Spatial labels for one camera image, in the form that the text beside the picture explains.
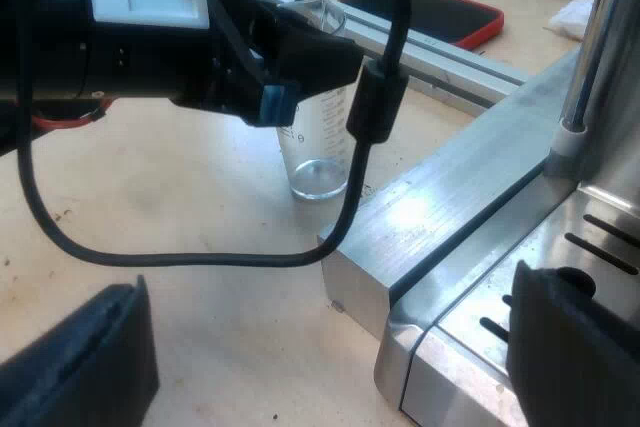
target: clear plastic beaker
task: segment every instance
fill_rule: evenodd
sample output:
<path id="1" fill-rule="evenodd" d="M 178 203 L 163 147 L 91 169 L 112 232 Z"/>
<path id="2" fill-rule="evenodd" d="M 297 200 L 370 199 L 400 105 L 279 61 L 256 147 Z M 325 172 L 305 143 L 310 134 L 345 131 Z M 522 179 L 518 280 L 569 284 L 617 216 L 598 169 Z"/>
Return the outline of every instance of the clear plastic beaker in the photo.
<path id="1" fill-rule="evenodd" d="M 344 31 L 346 17 L 330 0 L 305 0 L 279 6 L 333 35 Z M 306 200 L 329 199 L 347 185 L 346 88 L 300 102 L 290 127 L 278 128 L 278 140 L 291 191 Z"/>

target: black cable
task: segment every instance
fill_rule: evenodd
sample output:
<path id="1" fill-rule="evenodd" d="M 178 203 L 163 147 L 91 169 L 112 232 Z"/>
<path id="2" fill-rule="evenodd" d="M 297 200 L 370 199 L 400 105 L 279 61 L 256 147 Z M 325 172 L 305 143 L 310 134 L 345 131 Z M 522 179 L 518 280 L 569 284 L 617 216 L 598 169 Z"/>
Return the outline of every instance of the black cable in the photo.
<path id="1" fill-rule="evenodd" d="M 298 267 L 322 260 L 331 254 L 346 236 L 358 210 L 358 204 L 364 184 L 371 145 L 358 142 L 345 194 L 344 204 L 333 231 L 327 239 L 315 249 L 290 255 L 256 254 L 112 254 L 88 249 L 73 241 L 60 230 L 47 211 L 38 191 L 31 150 L 31 111 L 33 104 L 33 19 L 32 0 L 14 0 L 16 10 L 16 28 L 18 32 L 18 122 L 17 151 L 18 171 L 25 198 L 36 221 L 45 234 L 63 251 L 86 262 L 114 267 L 163 267 L 178 265 L 237 265 L 247 267 Z M 385 50 L 385 65 L 389 71 L 395 71 L 399 62 L 402 46 L 408 31 L 408 23 L 401 22 L 391 28 L 389 43 Z"/>
<path id="2" fill-rule="evenodd" d="M 411 0 L 393 0 L 389 40 L 382 56 L 382 70 L 392 75 L 400 66 L 400 57 L 411 27 Z"/>

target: wooden table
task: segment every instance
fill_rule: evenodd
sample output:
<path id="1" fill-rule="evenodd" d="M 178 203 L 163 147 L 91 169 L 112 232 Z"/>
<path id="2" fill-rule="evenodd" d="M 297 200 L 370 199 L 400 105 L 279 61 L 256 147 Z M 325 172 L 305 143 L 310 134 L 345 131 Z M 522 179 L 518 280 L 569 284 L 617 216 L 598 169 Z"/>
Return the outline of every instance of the wooden table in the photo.
<path id="1" fill-rule="evenodd" d="M 567 1 L 535 0 L 527 15 L 521 2 L 505 0 L 508 28 L 487 55 L 540 70 L 574 45 L 538 28 Z M 548 47 L 544 60 L 530 55 L 537 49 L 528 42 Z M 373 150 L 365 195 L 471 120 L 408 92 L 391 140 Z M 37 141 L 34 156 L 47 206 L 64 230 L 123 253 L 300 251 L 315 245 L 341 202 L 293 200 L 273 129 L 165 100 L 120 100 L 94 125 Z M 0 158 L 0 192 L 0 362 L 106 285 L 142 273 L 161 376 L 147 427 L 411 425 L 378 394 L 377 341 L 329 305 L 319 264 L 96 267 L 39 231 L 15 154 Z"/>

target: black plastic object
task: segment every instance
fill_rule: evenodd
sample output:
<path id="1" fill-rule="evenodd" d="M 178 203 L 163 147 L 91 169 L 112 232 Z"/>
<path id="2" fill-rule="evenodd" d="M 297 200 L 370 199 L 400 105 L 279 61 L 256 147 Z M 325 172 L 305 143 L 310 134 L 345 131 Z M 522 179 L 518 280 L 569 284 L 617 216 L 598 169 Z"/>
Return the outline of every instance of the black plastic object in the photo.
<path id="1" fill-rule="evenodd" d="M 207 0 L 214 81 L 201 104 L 249 125 L 293 123 L 299 102 L 353 83 L 364 52 L 354 41 L 323 33 L 286 10 L 257 0 Z"/>
<path id="2" fill-rule="evenodd" d="M 137 427 L 158 390 L 142 277 L 112 285 L 0 366 L 0 427 Z"/>
<path id="3" fill-rule="evenodd" d="M 347 120 L 349 133 L 358 142 L 386 142 L 408 83 L 409 75 L 402 68 L 387 74 L 379 61 L 366 62 Z"/>
<path id="4" fill-rule="evenodd" d="M 511 384 L 530 427 L 637 427 L 640 332 L 575 280 L 518 265 L 507 355 Z"/>

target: metal bar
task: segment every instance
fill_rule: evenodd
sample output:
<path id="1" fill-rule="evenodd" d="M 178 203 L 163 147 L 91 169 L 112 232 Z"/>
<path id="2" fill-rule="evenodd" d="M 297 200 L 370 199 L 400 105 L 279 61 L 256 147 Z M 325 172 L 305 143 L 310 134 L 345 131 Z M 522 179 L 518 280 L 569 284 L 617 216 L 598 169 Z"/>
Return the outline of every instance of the metal bar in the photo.
<path id="1" fill-rule="evenodd" d="M 411 359 L 424 335 L 574 189 L 571 181 L 539 175 L 398 300 L 374 373 L 391 405 L 400 408 Z"/>
<path id="2" fill-rule="evenodd" d="M 576 56 L 526 83 L 364 204 L 339 250 L 323 261 L 329 298 L 381 338 L 391 306 L 535 175 Z"/>
<path id="3" fill-rule="evenodd" d="M 385 34 L 389 34 L 389 31 L 391 30 L 391 22 L 388 20 L 376 17 L 375 15 L 371 15 L 368 12 L 356 9 L 341 2 L 338 2 L 338 4 L 344 10 L 348 18 L 355 20 L 359 24 L 372 27 Z M 502 62 L 491 60 L 487 57 L 482 57 L 474 54 L 473 52 L 469 52 L 468 50 L 456 47 L 455 45 L 451 45 L 447 42 L 416 32 L 415 30 L 409 31 L 407 42 L 447 59 L 473 67 L 480 72 L 485 72 L 514 85 L 520 86 L 530 78 L 528 74 L 525 74 L 514 67 L 503 64 Z"/>

